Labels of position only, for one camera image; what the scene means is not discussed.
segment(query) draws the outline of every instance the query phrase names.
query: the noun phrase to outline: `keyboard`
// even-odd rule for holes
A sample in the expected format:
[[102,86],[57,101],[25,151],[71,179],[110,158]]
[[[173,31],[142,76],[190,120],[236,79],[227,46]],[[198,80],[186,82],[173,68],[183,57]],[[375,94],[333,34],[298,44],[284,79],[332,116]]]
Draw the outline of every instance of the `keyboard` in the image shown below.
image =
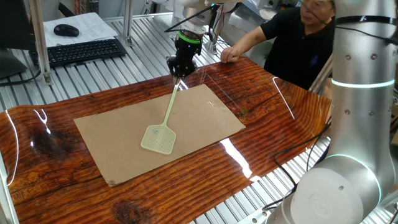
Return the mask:
[[[80,44],[48,47],[50,66],[68,65],[71,63],[83,64],[88,60],[117,57],[127,54],[119,40],[97,40]],[[29,51],[35,67],[39,67],[37,52]]]

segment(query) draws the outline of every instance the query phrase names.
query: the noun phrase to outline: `computer monitor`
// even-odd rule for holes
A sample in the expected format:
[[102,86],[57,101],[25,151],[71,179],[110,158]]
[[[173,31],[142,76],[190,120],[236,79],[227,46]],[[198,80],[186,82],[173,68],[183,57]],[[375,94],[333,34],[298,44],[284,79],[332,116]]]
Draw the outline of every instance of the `computer monitor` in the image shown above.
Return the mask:
[[35,50],[33,27],[23,0],[0,0],[0,78],[27,69],[7,49]]

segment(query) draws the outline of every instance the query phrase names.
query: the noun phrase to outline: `desk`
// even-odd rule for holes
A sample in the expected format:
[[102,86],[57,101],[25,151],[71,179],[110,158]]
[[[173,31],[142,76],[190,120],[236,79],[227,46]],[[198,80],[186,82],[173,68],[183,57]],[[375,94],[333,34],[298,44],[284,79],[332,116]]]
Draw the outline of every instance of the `desk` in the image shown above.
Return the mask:
[[[170,77],[51,105],[8,110],[19,138],[20,158],[9,187],[19,221],[192,221],[247,187],[251,183],[249,178],[274,170],[273,153],[301,143],[323,129],[330,101],[272,77],[248,58],[241,58],[236,64],[205,66],[184,80],[188,87],[206,84],[246,125],[244,131],[229,140],[249,165],[252,174],[247,177],[243,167],[218,142],[121,185],[107,185],[73,119],[168,94],[172,89]],[[11,174],[16,142],[5,112],[0,114],[0,125],[1,154],[7,173]],[[302,151],[298,148],[281,155],[279,161],[287,162]]]

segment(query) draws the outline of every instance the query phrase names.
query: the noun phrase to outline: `black shirt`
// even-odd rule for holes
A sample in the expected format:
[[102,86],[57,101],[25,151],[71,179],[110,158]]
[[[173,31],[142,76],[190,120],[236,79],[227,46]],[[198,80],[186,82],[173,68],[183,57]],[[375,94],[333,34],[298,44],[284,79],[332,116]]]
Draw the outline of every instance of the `black shirt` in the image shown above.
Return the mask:
[[333,51],[335,21],[317,33],[305,35],[300,8],[289,8],[261,24],[267,40],[276,37],[264,69],[309,89]]

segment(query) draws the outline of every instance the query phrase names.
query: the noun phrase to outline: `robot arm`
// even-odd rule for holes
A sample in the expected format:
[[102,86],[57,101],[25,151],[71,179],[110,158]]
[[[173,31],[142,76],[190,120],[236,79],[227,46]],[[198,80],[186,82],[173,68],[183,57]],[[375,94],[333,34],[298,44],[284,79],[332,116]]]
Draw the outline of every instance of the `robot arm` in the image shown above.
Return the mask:
[[210,22],[210,9],[216,4],[241,2],[245,0],[177,0],[183,7],[183,16],[192,17],[182,23],[175,38],[175,55],[167,57],[167,65],[174,78],[185,78],[197,69],[192,60],[195,54],[200,55],[203,35],[207,33],[205,26]]
[[[190,17],[206,4],[244,0],[178,0]],[[296,191],[267,224],[357,224],[392,190],[395,170],[389,152],[389,124],[398,22],[395,0],[335,0],[331,146],[328,157],[309,170]],[[195,71],[209,12],[182,24],[171,74]]]

